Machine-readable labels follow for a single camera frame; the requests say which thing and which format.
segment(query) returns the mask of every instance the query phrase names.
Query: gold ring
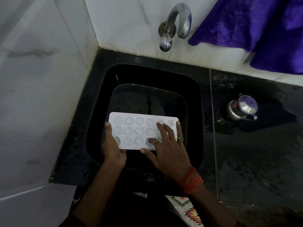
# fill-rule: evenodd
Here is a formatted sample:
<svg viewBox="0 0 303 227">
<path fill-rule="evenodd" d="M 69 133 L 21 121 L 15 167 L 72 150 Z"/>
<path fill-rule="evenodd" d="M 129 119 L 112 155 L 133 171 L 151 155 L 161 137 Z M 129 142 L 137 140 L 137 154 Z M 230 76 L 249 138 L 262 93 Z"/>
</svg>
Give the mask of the gold ring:
<svg viewBox="0 0 303 227">
<path fill-rule="evenodd" d="M 153 146 L 154 146 L 154 144 L 155 144 L 156 142 L 158 142 L 158 140 L 157 140 L 157 139 L 153 139 L 153 141 L 152 141 Z"/>
</svg>

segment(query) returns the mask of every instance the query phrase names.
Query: chrome faucet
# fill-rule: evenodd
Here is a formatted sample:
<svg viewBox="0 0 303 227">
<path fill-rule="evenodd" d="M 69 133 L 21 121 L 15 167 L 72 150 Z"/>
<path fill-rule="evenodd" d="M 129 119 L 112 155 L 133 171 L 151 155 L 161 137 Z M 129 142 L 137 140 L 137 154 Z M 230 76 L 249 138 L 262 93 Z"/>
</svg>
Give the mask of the chrome faucet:
<svg viewBox="0 0 303 227">
<path fill-rule="evenodd" d="M 160 39 L 160 49 L 163 52 L 167 52 L 172 47 L 172 37 L 171 36 L 175 21 L 177 18 L 177 15 L 179 15 L 179 26 L 177 30 L 177 34 L 179 38 L 186 38 L 189 35 L 190 27 L 191 27 L 191 11 L 187 4 L 185 3 L 178 3 L 176 4 L 171 12 L 169 13 L 169 16 L 167 18 L 163 36 Z"/>
</svg>

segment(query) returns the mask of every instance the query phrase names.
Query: ice cube tray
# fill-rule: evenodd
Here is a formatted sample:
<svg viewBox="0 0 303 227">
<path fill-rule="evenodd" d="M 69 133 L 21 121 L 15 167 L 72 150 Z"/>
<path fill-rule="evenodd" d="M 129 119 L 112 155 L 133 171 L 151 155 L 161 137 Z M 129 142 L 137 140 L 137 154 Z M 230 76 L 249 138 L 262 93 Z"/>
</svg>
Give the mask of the ice cube tray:
<svg viewBox="0 0 303 227">
<path fill-rule="evenodd" d="M 166 123 L 173 129 L 177 139 L 176 122 L 178 118 L 176 117 L 112 112 L 109 114 L 108 121 L 112 125 L 112 135 L 120 149 L 155 150 L 147 140 L 156 138 L 158 141 L 162 141 L 156 122 Z"/>
</svg>

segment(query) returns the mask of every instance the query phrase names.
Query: red thread bracelet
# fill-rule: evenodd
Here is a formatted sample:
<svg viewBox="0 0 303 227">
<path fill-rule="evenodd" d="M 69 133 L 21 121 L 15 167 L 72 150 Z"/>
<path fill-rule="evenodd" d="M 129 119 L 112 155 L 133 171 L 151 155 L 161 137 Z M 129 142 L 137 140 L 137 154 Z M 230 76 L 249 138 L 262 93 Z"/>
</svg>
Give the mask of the red thread bracelet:
<svg viewBox="0 0 303 227">
<path fill-rule="evenodd" d="M 185 175 L 185 177 L 178 183 L 180 188 L 184 188 L 186 185 L 184 185 L 184 183 L 186 183 L 187 179 L 193 174 L 195 173 L 197 169 L 195 167 L 192 167 L 187 174 Z"/>
<path fill-rule="evenodd" d="M 188 194 L 191 194 L 192 191 L 197 187 L 199 186 L 200 184 L 203 183 L 203 179 L 201 178 L 201 176 L 197 176 L 195 177 L 194 179 L 191 180 L 190 183 L 188 183 L 186 185 L 186 187 L 183 189 L 183 192 L 185 195 L 188 195 Z"/>
</svg>

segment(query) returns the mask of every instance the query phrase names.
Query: stainless steel pot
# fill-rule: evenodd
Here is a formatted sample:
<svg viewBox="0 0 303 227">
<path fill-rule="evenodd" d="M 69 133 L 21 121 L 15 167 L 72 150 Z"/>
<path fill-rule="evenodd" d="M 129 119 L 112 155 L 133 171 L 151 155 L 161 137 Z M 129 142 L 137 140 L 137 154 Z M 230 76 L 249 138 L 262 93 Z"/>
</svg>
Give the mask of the stainless steel pot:
<svg viewBox="0 0 303 227">
<path fill-rule="evenodd" d="M 227 105 L 227 115 L 232 120 L 256 120 L 257 110 L 257 102 L 248 95 L 240 94 L 238 99 L 230 101 Z M 248 115 L 251 115 L 253 119 L 246 118 Z"/>
</svg>

